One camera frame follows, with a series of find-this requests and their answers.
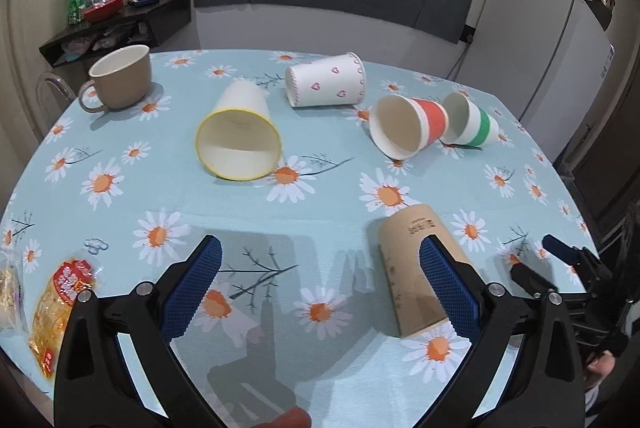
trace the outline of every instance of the yellow rim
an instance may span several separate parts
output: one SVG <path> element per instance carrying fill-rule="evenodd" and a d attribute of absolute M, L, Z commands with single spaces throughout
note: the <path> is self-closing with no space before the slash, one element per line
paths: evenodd
<path fill-rule="evenodd" d="M 240 112 L 245 112 L 245 113 L 250 113 L 252 115 L 255 115 L 256 117 L 259 117 L 264 122 L 266 122 L 271 127 L 271 129 L 273 130 L 274 134 L 276 134 L 276 137 L 278 139 L 278 155 L 276 156 L 276 160 L 275 160 L 273 166 L 269 170 L 265 171 L 264 173 L 261 173 L 260 175 L 257 175 L 256 177 L 243 177 L 241 179 L 238 179 L 237 177 L 229 177 L 229 176 L 223 175 L 222 173 L 219 173 L 216 170 L 214 170 L 213 167 L 211 167 L 211 165 L 205 159 L 203 159 L 202 156 L 200 155 L 200 148 L 198 148 L 198 137 L 200 136 L 200 131 L 202 130 L 202 126 L 209 119 L 211 119 L 214 115 L 218 115 L 219 113 L 224 113 L 224 112 L 229 112 L 229 111 L 240 111 Z M 216 110 L 216 111 L 211 112 L 198 125 L 198 130 L 196 131 L 196 153 L 198 155 L 198 159 L 203 164 L 203 166 L 207 170 L 209 170 L 211 173 L 213 173 L 215 176 L 220 177 L 221 179 L 226 179 L 228 181 L 238 181 L 238 182 L 254 181 L 255 179 L 260 179 L 261 177 L 264 177 L 265 175 L 268 175 L 269 173 L 273 172 L 273 170 L 278 165 L 278 161 L 280 160 L 280 157 L 282 156 L 282 138 L 280 137 L 280 132 L 278 132 L 278 129 L 264 115 L 261 115 L 261 114 L 259 114 L 258 112 L 254 111 L 254 110 L 249 110 L 248 108 L 223 108 L 221 110 Z"/>

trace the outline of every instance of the white paper cup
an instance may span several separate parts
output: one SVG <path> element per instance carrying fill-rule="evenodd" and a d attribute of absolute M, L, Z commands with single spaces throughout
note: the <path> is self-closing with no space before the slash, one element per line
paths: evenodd
<path fill-rule="evenodd" d="M 207 170 L 223 179 L 250 181 L 271 173 L 282 141 L 265 91 L 244 79 L 231 83 L 200 123 L 196 151 Z"/>
<path fill-rule="evenodd" d="M 413 157 L 449 127 L 442 105 L 426 99 L 387 95 L 369 114 L 369 131 L 375 145 L 387 157 L 404 161 Z"/>
<path fill-rule="evenodd" d="M 290 66 L 284 75 L 294 108 L 357 104 L 364 99 L 367 76 L 353 52 Z"/>
<path fill-rule="evenodd" d="M 500 128 L 496 120 L 459 92 L 442 101 L 449 115 L 449 130 L 442 136 L 445 144 L 487 147 L 498 140 Z"/>

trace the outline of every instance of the red bowl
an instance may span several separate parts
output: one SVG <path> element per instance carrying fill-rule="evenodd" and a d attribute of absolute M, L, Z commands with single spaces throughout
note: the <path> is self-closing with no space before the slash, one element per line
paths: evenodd
<path fill-rule="evenodd" d="M 103 5 L 84 10 L 82 16 L 89 23 L 100 23 L 111 18 L 122 8 L 122 5 L 122 0 L 109 0 Z"/>

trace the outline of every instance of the mug handle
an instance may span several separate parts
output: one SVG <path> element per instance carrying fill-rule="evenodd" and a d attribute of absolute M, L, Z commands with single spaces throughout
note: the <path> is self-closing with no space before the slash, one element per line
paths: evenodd
<path fill-rule="evenodd" d="M 84 92 L 89 90 L 94 85 L 95 85 L 95 81 L 92 79 L 87 81 L 86 83 L 84 83 L 84 85 L 80 87 L 80 91 L 78 92 L 78 103 L 80 103 L 80 106 L 85 112 L 98 113 L 98 112 L 107 111 L 108 108 L 104 104 L 101 106 L 92 107 L 92 106 L 86 106 L 82 101 L 82 96 L 84 95 Z"/>

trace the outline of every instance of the white wall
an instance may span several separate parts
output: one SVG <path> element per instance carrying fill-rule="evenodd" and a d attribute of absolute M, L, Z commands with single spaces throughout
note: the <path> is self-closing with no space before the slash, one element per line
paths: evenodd
<path fill-rule="evenodd" d="M 475 26 L 484 0 L 473 0 L 467 23 Z M 446 75 L 460 55 L 454 45 L 419 30 L 331 11 L 281 7 L 238 6 L 198 9 L 192 24 L 162 47 L 270 48 L 337 54 L 357 52 L 363 59 Z M 616 0 L 607 36 L 616 49 L 596 101 L 586 121 L 607 112 L 626 83 L 640 43 L 640 0 Z"/>

